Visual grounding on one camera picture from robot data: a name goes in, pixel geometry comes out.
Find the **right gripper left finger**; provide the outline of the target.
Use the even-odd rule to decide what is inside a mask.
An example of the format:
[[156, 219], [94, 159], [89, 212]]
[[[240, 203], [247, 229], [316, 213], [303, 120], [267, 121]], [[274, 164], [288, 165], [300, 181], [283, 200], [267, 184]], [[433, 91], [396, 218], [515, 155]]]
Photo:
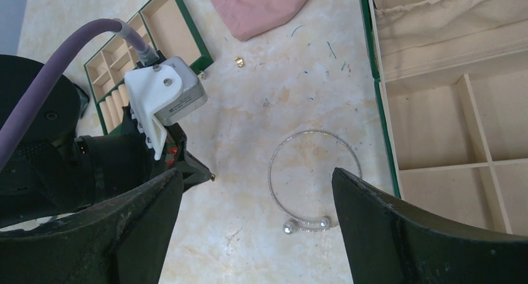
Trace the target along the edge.
[[183, 194], [171, 169], [32, 230], [1, 233], [2, 283], [157, 283]]

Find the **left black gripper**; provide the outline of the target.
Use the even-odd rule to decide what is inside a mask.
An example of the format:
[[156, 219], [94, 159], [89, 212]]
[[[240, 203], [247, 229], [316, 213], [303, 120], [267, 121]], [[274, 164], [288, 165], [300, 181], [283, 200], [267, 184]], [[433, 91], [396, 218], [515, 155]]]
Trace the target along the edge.
[[167, 138], [159, 160], [138, 126], [126, 108], [118, 134], [75, 139], [74, 180], [83, 206], [128, 192], [172, 168], [182, 173], [183, 192], [211, 181], [210, 169], [186, 150], [187, 136], [179, 124], [162, 127]]

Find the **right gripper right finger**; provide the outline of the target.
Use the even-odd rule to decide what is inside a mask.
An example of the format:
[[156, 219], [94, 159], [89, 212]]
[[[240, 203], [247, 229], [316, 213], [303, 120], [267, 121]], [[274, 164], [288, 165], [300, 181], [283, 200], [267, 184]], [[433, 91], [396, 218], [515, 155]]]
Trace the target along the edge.
[[527, 238], [446, 219], [343, 168], [332, 192], [354, 283], [526, 283]]

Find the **green jewelry tray insert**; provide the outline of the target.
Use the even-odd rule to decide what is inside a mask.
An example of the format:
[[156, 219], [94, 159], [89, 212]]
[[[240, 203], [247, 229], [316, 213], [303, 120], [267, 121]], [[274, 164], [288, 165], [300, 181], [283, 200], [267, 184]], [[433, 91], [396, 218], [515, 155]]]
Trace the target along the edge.
[[199, 75], [214, 62], [184, 0], [149, 0], [123, 31], [137, 33], [142, 47], [113, 35], [84, 65], [104, 135], [120, 130], [126, 72], [178, 56]]

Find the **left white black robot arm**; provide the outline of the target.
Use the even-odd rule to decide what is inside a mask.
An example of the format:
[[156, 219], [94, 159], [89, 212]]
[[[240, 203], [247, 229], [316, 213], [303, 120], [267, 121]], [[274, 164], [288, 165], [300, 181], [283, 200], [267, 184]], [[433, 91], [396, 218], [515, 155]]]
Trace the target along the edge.
[[1, 169], [1, 226], [82, 210], [128, 192], [170, 168], [184, 178], [184, 189], [212, 180], [209, 168], [186, 149], [187, 136], [178, 124], [166, 127], [160, 159], [147, 147], [130, 106], [120, 110], [114, 135], [75, 136], [81, 89], [60, 76], [49, 93], [37, 91], [33, 101], [14, 101], [30, 89], [43, 64], [2, 55], [1, 118], [5, 125], [28, 125], [20, 141], [3, 138], [1, 149], [13, 147]]

